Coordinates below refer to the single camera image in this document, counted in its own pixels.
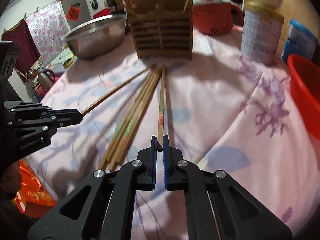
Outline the person's left hand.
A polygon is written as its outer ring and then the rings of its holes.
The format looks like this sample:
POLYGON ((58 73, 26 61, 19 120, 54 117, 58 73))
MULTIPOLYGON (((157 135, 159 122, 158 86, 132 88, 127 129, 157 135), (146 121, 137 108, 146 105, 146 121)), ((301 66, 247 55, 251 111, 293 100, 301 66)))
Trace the person's left hand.
POLYGON ((1 170, 1 201, 12 200, 21 189, 22 176, 19 161, 1 170))

